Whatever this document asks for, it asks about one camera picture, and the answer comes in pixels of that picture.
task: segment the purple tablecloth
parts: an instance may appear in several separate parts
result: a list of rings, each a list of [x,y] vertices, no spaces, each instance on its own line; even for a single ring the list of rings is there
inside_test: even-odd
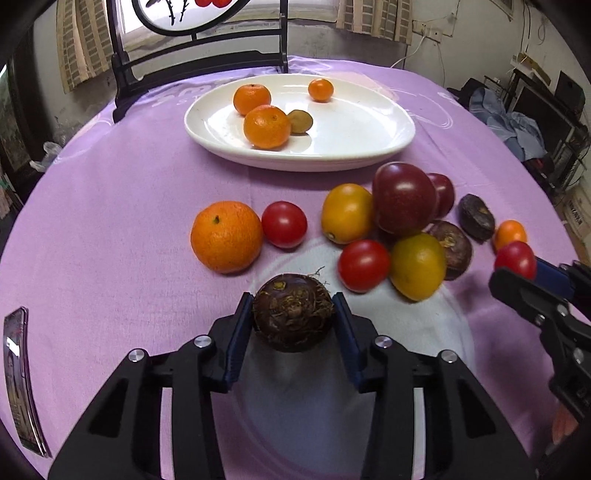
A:
[[[523,166],[441,87],[414,73],[349,61],[291,58],[290,69],[347,78],[397,98],[417,125],[415,140],[397,160],[448,175],[457,198],[481,196],[499,221],[518,219],[538,256],[554,264],[575,258],[552,205]],[[33,394],[54,455],[132,348],[151,355],[176,350],[232,313],[241,292],[284,270],[312,273],[326,266],[329,290],[342,288],[333,273],[338,249],[320,231],[320,205],[340,183],[371,186],[376,167],[326,174],[248,168],[209,154],[184,131],[183,115],[199,95],[273,71],[240,70],[161,87],[117,125],[110,104],[66,146],[20,214],[0,262],[0,316],[20,305],[30,310]],[[195,259],[189,230],[195,214],[218,200],[240,200],[259,214],[275,200],[297,203],[309,219],[306,243],[292,253],[265,245],[248,271],[216,275]],[[360,314],[389,312],[374,318],[378,330],[409,348],[458,350],[531,449],[549,438],[556,408],[547,389],[551,363],[536,329],[489,294],[490,245],[474,246],[470,270],[422,305],[404,303],[387,283],[375,294],[382,310],[370,309],[370,297],[349,298]],[[365,399],[371,398],[360,400],[344,386],[331,342],[289,358],[255,345],[236,392],[214,395],[230,480],[358,478],[371,413]],[[310,365],[322,365],[322,372]],[[4,386],[0,390],[0,418],[20,445]],[[312,402],[302,392],[321,392],[321,398]],[[298,417],[292,408],[300,408]],[[171,479],[168,415],[163,477]],[[24,452],[46,476],[51,460]]]

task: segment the black metal chair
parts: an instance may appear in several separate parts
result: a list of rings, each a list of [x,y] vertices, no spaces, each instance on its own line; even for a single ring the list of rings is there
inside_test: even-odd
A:
[[[139,3],[139,0],[131,0],[134,11],[139,20],[151,31],[170,37],[190,37],[184,43],[176,44],[159,51],[149,53],[135,60],[130,60],[128,53],[124,50],[121,40],[121,22],[119,20],[116,0],[107,1],[107,16],[109,21],[109,31],[111,33],[111,43],[113,45],[112,67],[117,82],[117,94],[115,97],[115,110],[113,111],[113,120],[120,121],[127,110],[135,101],[145,94],[148,90],[164,85],[166,83],[183,80],[188,77],[197,76],[206,73],[222,72],[230,69],[240,69],[249,67],[275,66],[280,72],[287,73],[287,9],[288,0],[280,0],[279,28],[262,28],[253,30],[234,31],[226,34],[212,35],[210,37],[197,38],[197,34],[219,25],[236,15],[249,0],[238,0],[228,8],[221,9],[220,14],[213,20],[197,24],[189,28],[179,28],[179,23],[185,13],[186,0],[183,2],[183,10],[177,18],[172,8],[172,0],[167,0],[171,21],[171,28],[164,28],[157,25],[154,19],[146,14],[146,10]],[[142,79],[137,79],[132,68],[136,65],[153,60],[158,57],[171,54],[186,48],[204,45],[213,42],[233,40],[236,38],[248,37],[278,37],[278,51],[272,53],[262,53],[256,50],[235,51],[191,60],[182,64],[166,67],[156,72],[146,74]]]

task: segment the metal screw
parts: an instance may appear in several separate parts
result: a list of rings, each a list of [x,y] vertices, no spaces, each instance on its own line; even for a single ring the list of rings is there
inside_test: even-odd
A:
[[[448,364],[452,364],[457,360],[457,353],[453,350],[444,350],[441,352],[441,359]]]
[[[580,365],[583,363],[583,360],[585,360],[585,355],[580,348],[575,348],[573,350],[573,358],[574,358],[574,361]]]
[[[212,344],[213,340],[209,335],[199,335],[193,340],[196,347],[205,348]]]
[[[559,304],[559,305],[556,307],[556,310],[557,310],[557,311],[558,311],[558,313],[560,313],[560,315],[561,315],[561,316],[563,316],[563,317],[566,317],[566,316],[569,314],[569,310],[568,310],[568,308],[567,308],[567,307],[565,307],[565,306],[564,306],[564,305],[562,305],[562,304]]]
[[[146,354],[141,348],[136,348],[135,350],[129,352],[127,358],[131,360],[133,363],[136,363],[140,360],[143,360],[145,356]]]
[[[375,346],[379,348],[390,348],[394,343],[389,336],[386,335],[378,335],[374,340]]]

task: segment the electrical outlet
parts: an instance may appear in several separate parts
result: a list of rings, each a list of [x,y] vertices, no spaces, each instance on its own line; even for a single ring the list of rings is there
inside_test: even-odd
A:
[[[413,32],[419,35],[424,35],[433,41],[441,43],[441,37],[443,36],[443,30],[437,27],[431,27],[424,22],[413,21]]]

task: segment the cherry tomato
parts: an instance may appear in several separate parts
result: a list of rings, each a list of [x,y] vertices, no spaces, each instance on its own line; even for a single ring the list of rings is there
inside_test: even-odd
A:
[[[375,240],[357,240],[345,247],[337,269],[345,287],[356,293],[365,293],[388,276],[390,255]]]
[[[261,222],[267,240],[279,248],[297,247],[308,230],[306,215],[290,202],[270,204],[262,213]]]
[[[522,277],[533,280],[537,262],[531,247],[525,242],[516,241],[500,248],[496,254],[495,270],[507,267]]]

